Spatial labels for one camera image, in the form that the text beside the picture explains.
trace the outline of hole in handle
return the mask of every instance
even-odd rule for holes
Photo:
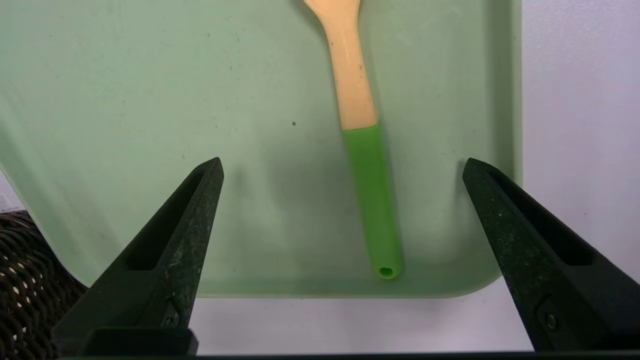
[[[391,268],[380,268],[379,272],[380,276],[384,277],[385,279],[389,279],[394,275],[394,271]]]

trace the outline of spatula handle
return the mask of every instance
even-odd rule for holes
[[[393,279],[402,272],[402,257],[380,125],[343,133],[371,265],[378,276]]]

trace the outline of screw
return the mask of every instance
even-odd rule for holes
[[[558,320],[555,315],[547,313],[545,315],[545,320],[547,321],[547,327],[549,329],[556,330],[558,328]]]

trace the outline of green handle grip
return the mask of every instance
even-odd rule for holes
[[[381,278],[393,279],[402,272],[402,255],[380,125],[343,133],[371,266]]]

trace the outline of white surface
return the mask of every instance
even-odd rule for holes
[[[24,210],[24,206],[13,192],[11,185],[0,172],[0,213],[6,211]]]
[[[198,299],[199,354],[529,350],[500,278],[455,299]]]
[[[525,189],[640,279],[640,1],[525,0]]]
[[[640,2],[524,0],[523,23],[525,188],[639,280]],[[442,300],[198,299],[191,327],[201,354],[531,348],[502,279]]]

